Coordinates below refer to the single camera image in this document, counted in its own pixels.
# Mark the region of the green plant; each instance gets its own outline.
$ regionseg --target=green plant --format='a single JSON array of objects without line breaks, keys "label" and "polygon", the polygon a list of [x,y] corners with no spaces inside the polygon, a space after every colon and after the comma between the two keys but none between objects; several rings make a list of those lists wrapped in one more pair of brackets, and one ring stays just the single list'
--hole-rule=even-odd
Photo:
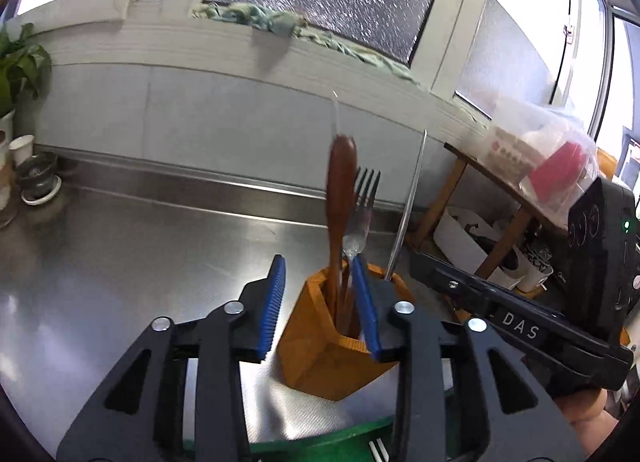
[{"label": "green plant", "polygon": [[14,109],[23,90],[30,90],[37,99],[42,72],[51,67],[51,58],[42,45],[30,43],[32,34],[33,23],[27,23],[20,37],[11,41],[6,27],[0,27],[0,117]]}]

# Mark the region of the utensil holder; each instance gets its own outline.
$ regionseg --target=utensil holder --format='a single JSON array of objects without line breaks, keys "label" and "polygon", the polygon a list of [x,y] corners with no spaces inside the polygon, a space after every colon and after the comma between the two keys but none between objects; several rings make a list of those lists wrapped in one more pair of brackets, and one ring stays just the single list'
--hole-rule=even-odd
[{"label": "utensil holder", "polygon": [[[374,276],[384,277],[382,268],[371,264],[367,268]],[[375,363],[364,341],[338,333],[322,296],[327,272],[325,268],[306,279],[277,351],[287,386],[317,397],[342,400],[395,363]],[[399,299],[415,303],[400,276],[394,274],[391,281]]]}]

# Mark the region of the wall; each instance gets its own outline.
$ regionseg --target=wall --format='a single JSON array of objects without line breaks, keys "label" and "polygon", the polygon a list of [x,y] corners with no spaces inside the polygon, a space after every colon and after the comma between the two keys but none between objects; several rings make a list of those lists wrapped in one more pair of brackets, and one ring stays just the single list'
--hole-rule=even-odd
[{"label": "wall", "polygon": [[[20,106],[18,132],[52,146],[324,187],[332,102],[285,87],[205,71],[122,64],[55,66],[48,91]],[[382,171],[380,200],[404,203],[420,134],[341,106],[340,130],[353,135],[359,164]],[[453,165],[429,139],[416,202],[427,206]],[[493,220],[512,201],[475,171],[455,204]]]}]

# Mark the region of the black pot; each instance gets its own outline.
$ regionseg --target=black pot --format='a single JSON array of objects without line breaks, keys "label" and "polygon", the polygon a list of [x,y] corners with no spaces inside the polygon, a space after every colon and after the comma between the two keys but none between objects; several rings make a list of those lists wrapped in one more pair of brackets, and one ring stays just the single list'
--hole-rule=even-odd
[{"label": "black pot", "polygon": [[55,153],[38,153],[18,166],[16,181],[27,196],[36,200],[51,193],[57,170],[58,156]]}]

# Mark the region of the green cloth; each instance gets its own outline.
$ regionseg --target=green cloth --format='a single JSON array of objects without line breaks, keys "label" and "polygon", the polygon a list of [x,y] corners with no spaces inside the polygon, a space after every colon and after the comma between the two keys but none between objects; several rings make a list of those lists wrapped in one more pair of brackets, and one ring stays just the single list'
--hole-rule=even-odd
[{"label": "green cloth", "polygon": [[337,39],[331,32],[309,26],[304,16],[295,12],[271,10],[254,4],[201,4],[193,11],[195,18],[248,25],[277,36],[309,41],[391,72],[394,76],[417,85],[404,65],[361,45]]}]

